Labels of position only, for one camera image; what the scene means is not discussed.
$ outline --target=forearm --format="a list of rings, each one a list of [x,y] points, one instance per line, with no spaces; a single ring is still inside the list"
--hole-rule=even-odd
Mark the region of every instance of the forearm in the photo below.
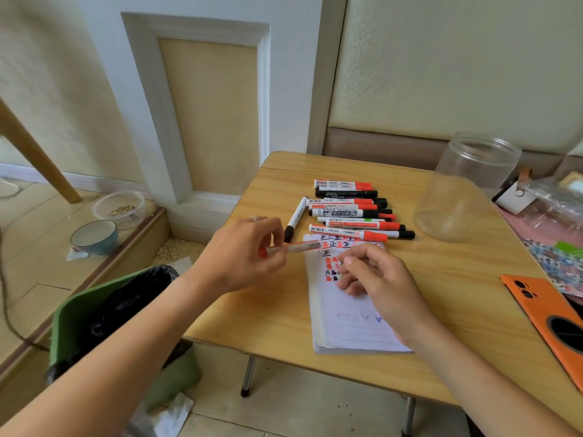
[[[441,324],[413,350],[444,382],[487,437],[581,436],[561,417],[518,387]]]
[[[213,302],[208,297],[175,280],[20,411],[0,435],[120,435],[182,334]]]

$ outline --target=green trash can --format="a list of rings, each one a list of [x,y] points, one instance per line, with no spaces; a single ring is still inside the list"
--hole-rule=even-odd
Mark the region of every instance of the green trash can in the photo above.
[[[79,325],[110,294],[146,270],[88,288],[64,301],[53,316],[49,365],[52,366],[77,353],[80,350]],[[183,389],[196,385],[200,381],[200,376],[193,346],[166,365],[156,376],[143,400],[146,409],[169,402]]]

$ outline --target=empty jar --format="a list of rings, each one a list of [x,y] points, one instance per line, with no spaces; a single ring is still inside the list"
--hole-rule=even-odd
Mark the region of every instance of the empty jar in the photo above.
[[[456,133],[413,213],[417,228],[439,241],[462,241],[521,153],[488,134]]]

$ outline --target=table leg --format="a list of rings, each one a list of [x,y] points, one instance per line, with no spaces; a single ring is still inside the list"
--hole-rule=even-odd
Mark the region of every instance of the table leg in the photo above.
[[[245,371],[245,380],[243,381],[243,388],[241,388],[241,397],[249,397],[249,387],[251,386],[251,378],[253,377],[253,370],[255,369],[255,356],[249,356],[247,363],[247,370]]]
[[[81,202],[81,197],[61,171],[34,140],[32,135],[18,121],[16,115],[0,99],[0,134],[3,134],[29,161],[44,179],[52,185],[69,204]]]
[[[407,397],[407,415],[404,420],[401,437],[411,437],[413,433],[413,414],[415,412],[415,397]]]

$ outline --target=orange phone case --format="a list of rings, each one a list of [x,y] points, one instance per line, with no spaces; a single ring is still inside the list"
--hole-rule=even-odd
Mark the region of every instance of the orange phone case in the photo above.
[[[546,279],[500,276],[577,389],[583,393],[583,321]]]

